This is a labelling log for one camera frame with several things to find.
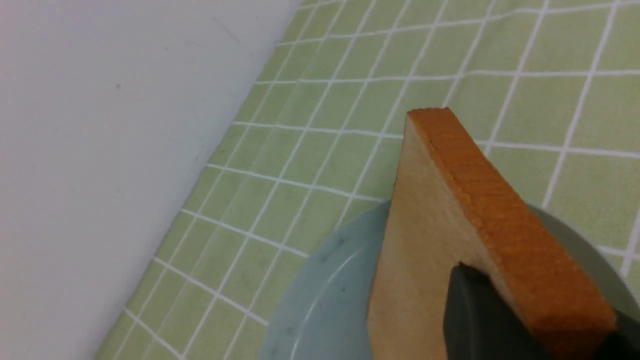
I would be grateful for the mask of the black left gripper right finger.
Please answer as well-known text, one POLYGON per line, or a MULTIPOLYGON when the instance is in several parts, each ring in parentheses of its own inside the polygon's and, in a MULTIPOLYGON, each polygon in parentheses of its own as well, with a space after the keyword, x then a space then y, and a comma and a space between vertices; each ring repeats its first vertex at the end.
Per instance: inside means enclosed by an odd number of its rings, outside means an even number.
POLYGON ((615 332, 610 333, 593 355, 594 360, 638 360, 640 358, 640 323, 615 309, 615 332))

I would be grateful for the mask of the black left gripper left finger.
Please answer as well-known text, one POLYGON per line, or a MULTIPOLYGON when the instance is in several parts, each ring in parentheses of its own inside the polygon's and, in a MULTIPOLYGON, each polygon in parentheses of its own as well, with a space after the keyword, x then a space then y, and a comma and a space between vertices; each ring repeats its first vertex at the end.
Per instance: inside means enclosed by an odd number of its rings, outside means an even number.
POLYGON ((450 272, 442 325, 449 360, 551 360, 487 275, 460 262, 450 272))

